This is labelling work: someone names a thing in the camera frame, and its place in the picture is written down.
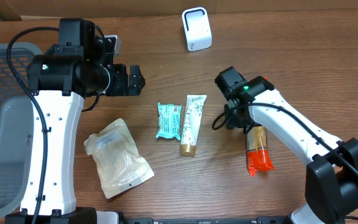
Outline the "white cosmetic tube gold cap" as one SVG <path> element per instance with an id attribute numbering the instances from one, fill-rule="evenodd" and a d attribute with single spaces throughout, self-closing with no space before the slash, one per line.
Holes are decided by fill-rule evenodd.
<path id="1" fill-rule="evenodd" d="M 207 95 L 188 95 L 183 121 L 180 155 L 194 157 Z"/>

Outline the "red orange pasta package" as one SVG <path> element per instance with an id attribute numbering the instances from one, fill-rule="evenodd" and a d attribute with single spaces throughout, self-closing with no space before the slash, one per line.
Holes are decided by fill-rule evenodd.
<path id="1" fill-rule="evenodd" d="M 250 87 L 250 96 L 255 97 L 268 88 L 265 86 L 266 79 L 257 77 L 248 82 Z M 248 115 L 248 127 L 245 130 L 247 140 L 247 168 L 249 174 L 253 177 L 257 172 L 267 172 L 274 170 L 272 161 L 270 160 L 269 150 L 267 147 L 267 130 L 264 126 L 256 123 L 250 115 Z"/>

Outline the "teal snack packet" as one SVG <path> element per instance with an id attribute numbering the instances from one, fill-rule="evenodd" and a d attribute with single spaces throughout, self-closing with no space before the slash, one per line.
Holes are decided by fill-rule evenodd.
<path id="1" fill-rule="evenodd" d="M 156 138 L 180 140 L 181 105 L 166 104 L 160 102 L 158 108 L 158 131 Z"/>

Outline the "beige mushroom pouch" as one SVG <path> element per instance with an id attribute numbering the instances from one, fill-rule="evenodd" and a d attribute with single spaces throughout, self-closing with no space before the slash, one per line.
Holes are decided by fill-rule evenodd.
<path id="1" fill-rule="evenodd" d="M 151 179 L 154 172 L 139 154 L 135 141 L 119 118 L 84 142 L 87 155 L 92 156 L 107 199 L 113 198 Z"/>

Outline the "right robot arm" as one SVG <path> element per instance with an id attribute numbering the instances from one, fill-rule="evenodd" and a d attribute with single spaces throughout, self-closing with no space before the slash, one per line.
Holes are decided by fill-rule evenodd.
<path id="1" fill-rule="evenodd" d="M 284 223 L 345 223 L 358 209 L 358 140 L 342 141 L 291 106 L 266 78 L 246 80 L 229 67 L 214 80 L 227 104 L 218 118 L 245 135 L 263 126 L 306 167 L 306 204 Z"/>

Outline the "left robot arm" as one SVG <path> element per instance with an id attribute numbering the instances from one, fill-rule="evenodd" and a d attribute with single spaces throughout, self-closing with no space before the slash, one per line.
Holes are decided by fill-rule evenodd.
<path id="1" fill-rule="evenodd" d="M 118 39 L 84 19 L 61 19 L 58 43 L 36 55 L 20 86 L 34 113 L 25 193 L 6 223 L 121 223 L 119 212 L 78 207 L 73 165 L 84 101 L 93 96 L 137 96 L 145 86 L 138 65 L 113 62 Z"/>

